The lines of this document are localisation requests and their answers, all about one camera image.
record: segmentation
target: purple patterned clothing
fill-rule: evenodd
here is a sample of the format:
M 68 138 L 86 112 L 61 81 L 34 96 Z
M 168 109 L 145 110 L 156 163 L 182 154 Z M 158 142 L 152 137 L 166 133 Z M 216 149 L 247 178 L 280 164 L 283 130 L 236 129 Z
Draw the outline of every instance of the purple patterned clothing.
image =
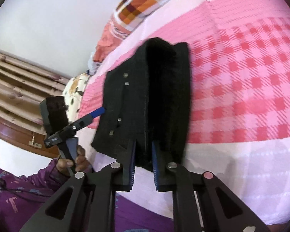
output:
M 68 177 L 56 169 L 57 159 L 31 176 L 16 177 L 0 169 L 0 220 L 8 232 L 18 232 Z M 172 232 L 173 221 L 122 196 L 116 197 L 116 232 Z

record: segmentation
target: finger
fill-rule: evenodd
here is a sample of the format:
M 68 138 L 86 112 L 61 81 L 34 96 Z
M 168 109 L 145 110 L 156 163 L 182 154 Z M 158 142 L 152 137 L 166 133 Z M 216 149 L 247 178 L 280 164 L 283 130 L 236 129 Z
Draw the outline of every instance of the finger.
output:
M 79 155 L 79 156 L 76 157 L 75 162 L 77 164 L 82 164 L 85 160 L 86 160 L 85 156 Z
M 90 166 L 90 163 L 86 160 L 82 164 L 78 165 L 75 169 L 76 172 L 85 171 Z
M 59 159 L 57 162 L 57 168 L 64 169 L 73 166 L 73 161 L 69 159 Z
M 79 155 L 85 156 L 86 151 L 85 151 L 85 149 L 81 145 L 77 145 L 77 153 Z

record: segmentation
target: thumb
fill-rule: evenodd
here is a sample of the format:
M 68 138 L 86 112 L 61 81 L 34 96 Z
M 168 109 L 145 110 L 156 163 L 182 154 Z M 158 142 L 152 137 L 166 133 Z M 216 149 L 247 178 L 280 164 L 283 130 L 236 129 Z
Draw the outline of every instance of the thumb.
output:
M 74 165 L 73 161 L 69 159 L 59 159 L 57 162 L 57 169 L 65 169 L 68 167 L 72 167 Z

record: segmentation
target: bed sheet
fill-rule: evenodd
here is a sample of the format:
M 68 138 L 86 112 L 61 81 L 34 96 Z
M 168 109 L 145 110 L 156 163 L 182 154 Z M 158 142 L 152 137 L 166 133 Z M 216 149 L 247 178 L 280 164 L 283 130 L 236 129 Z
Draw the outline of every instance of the bed sheet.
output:
M 266 224 L 290 219 L 290 9 L 284 0 L 171 0 L 148 17 L 90 78 L 79 117 L 102 105 L 106 72 L 150 37 L 188 42 L 192 109 L 184 165 L 215 173 Z M 91 148 L 95 120 L 78 132 L 96 170 L 114 159 Z M 172 217 L 170 193 L 137 168 L 130 193 Z

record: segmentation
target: white wall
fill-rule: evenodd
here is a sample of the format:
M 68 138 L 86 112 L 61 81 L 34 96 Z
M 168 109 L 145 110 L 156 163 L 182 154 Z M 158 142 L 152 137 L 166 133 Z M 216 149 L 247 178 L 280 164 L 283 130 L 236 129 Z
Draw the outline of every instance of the white wall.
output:
M 28 152 L 0 139 L 0 168 L 16 176 L 32 175 L 47 167 L 50 158 Z
M 6 0 L 0 50 L 68 77 L 87 70 L 90 52 L 121 0 Z

